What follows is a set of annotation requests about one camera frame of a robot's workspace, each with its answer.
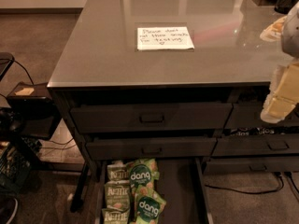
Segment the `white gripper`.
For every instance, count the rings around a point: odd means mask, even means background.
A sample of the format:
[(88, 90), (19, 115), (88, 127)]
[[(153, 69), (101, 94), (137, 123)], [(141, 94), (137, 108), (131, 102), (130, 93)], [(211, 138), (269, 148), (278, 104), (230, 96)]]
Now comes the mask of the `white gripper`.
[(299, 102), (299, 60), (294, 59), (287, 66), (279, 65), (272, 76), (270, 93), (263, 103), (260, 114), (262, 121), (279, 123), (283, 121)]

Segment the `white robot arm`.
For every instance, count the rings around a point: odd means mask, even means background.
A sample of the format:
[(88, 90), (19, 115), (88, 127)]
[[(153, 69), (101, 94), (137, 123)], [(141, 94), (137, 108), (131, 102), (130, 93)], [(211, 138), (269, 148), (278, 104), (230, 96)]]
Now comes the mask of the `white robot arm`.
[(286, 16), (264, 29), (260, 38), (279, 41), (282, 51), (293, 57), (290, 64), (279, 65), (274, 71), (260, 115), (264, 122), (279, 123), (299, 104), (299, 2)]

